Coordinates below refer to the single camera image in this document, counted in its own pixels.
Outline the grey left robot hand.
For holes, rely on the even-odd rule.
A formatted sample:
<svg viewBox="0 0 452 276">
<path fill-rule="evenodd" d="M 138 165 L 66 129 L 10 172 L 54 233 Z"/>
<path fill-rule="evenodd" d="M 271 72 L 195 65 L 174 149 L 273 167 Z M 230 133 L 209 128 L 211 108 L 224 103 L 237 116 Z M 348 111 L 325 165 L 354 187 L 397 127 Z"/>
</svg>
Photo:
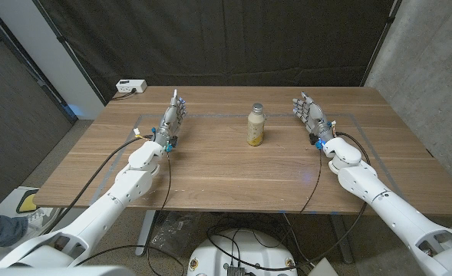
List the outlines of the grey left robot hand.
<svg viewBox="0 0 452 276">
<path fill-rule="evenodd" d="M 185 116 L 185 101 L 178 95 L 177 89 L 174 89 L 170 105 L 161 118 L 154 134 L 153 141 L 163 146 L 166 150 L 173 147 L 172 140 L 175 136 L 177 136 Z"/>
</svg>

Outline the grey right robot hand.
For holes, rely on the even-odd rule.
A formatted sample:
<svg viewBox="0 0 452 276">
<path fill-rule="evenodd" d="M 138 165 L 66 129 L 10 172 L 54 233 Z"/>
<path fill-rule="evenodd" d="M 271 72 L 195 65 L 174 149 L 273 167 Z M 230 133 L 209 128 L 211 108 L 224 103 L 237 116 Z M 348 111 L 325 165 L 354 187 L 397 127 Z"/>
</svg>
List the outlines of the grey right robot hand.
<svg viewBox="0 0 452 276">
<path fill-rule="evenodd" d="M 305 92 L 302 99 L 293 98 L 293 113 L 305 124 L 312 145 L 321 150 L 331 139 L 335 138 L 333 122 L 329 121 L 321 107 Z"/>
</svg>

